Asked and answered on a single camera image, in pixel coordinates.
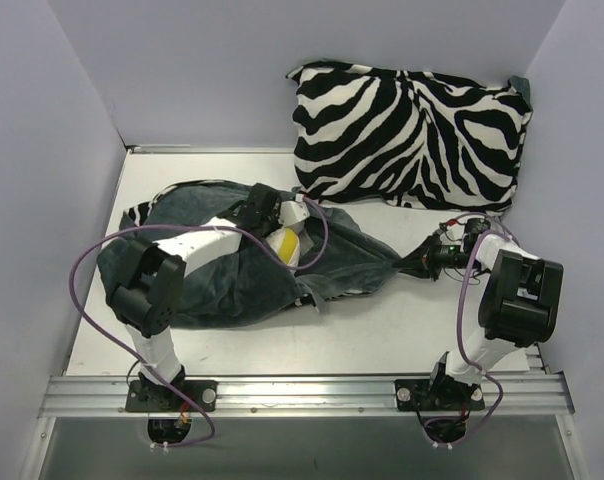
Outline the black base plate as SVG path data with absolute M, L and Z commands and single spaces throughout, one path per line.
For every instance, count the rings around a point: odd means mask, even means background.
M 432 386 L 426 379 L 398 379 L 394 388 L 399 411 L 475 412 L 485 409 L 482 398 L 472 398 L 476 389 L 459 382 Z
M 213 380 L 184 380 L 177 389 L 209 413 L 216 408 L 217 387 L 218 383 Z M 194 408 L 167 387 L 138 379 L 129 384 L 124 410 L 130 413 L 177 413 L 194 411 Z

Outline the aluminium front rail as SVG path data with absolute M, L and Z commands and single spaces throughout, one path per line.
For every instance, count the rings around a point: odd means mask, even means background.
M 213 377 L 218 383 L 213 419 L 238 417 L 369 417 L 397 416 L 412 411 L 396 407 L 394 383 L 417 376 L 294 376 Z M 130 382 L 123 377 L 63 376 L 50 380 L 40 414 L 44 418 L 194 417 L 196 410 L 164 413 L 130 413 L 124 410 Z M 573 402 L 561 374 L 533 371 L 499 374 L 472 395 L 482 398 L 483 411 L 461 412 L 481 416 L 571 414 Z M 461 412 L 420 412 L 425 417 Z

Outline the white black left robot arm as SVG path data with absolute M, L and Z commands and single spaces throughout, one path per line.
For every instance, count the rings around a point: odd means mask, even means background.
M 162 411 L 184 399 L 185 370 L 179 362 L 170 323 L 177 315 L 185 277 L 240 249 L 242 231 L 258 239 L 281 226 L 282 199 L 275 189 L 254 185 L 245 200 L 213 216 L 202 232 L 151 242 L 136 238 L 118 261 L 106 303 L 126 326 L 142 357 L 141 388 Z

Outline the cream quilted pillow yellow trim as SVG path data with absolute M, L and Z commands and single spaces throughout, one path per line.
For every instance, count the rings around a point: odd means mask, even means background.
M 293 229 L 283 227 L 276 230 L 266 238 L 266 243 L 282 263 L 290 267 L 298 266 L 301 244 Z

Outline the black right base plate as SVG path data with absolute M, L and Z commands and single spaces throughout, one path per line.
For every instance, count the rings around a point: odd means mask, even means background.
M 482 398 L 472 398 L 476 389 L 459 382 L 432 386 L 426 379 L 398 379 L 394 388 L 399 411 L 475 412 L 485 409 Z

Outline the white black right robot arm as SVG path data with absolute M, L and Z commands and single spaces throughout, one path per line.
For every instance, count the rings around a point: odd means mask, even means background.
M 400 272 L 436 281 L 446 269 L 464 269 L 456 320 L 454 351 L 445 353 L 425 385 L 428 402 L 447 409 L 459 398 L 470 398 L 484 373 L 509 354 L 552 336 L 559 309 L 564 268 L 522 249 L 499 221 L 487 215 L 462 216 L 460 240 L 445 244 L 456 217 L 443 222 L 394 267 Z M 474 274 L 488 274 L 475 318 L 478 327 L 463 336 L 468 283 Z

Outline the grey zebra pillowcase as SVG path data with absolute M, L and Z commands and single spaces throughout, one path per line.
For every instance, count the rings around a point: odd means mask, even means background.
M 155 225 L 138 235 L 168 236 L 164 225 L 203 225 L 247 197 L 249 187 L 225 180 L 170 185 L 154 197 L 123 209 L 119 229 Z M 409 272 L 391 246 L 362 231 L 340 208 L 313 213 L 303 230 L 303 270 L 291 272 L 249 239 L 241 249 L 214 260 L 185 280 L 176 328 L 237 328 L 266 320 L 291 307 L 322 308 L 327 301 L 371 295 Z

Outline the aluminium back rail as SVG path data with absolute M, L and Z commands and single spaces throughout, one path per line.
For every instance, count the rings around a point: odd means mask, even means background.
M 128 147 L 131 154 L 138 155 L 170 155 L 191 154 L 194 152 L 189 145 L 131 145 Z

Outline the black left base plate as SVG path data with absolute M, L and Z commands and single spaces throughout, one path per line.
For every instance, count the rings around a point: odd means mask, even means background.
M 177 389 L 209 413 L 216 408 L 217 387 L 218 383 L 213 380 L 184 380 Z M 167 387 L 138 379 L 129 384 L 124 410 L 130 413 L 177 413 L 194 411 L 194 408 Z

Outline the zebra print pillow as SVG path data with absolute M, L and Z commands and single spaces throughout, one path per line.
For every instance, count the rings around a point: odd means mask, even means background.
M 291 70 L 294 168 L 316 201 L 502 214 L 533 116 L 528 79 L 319 60 Z

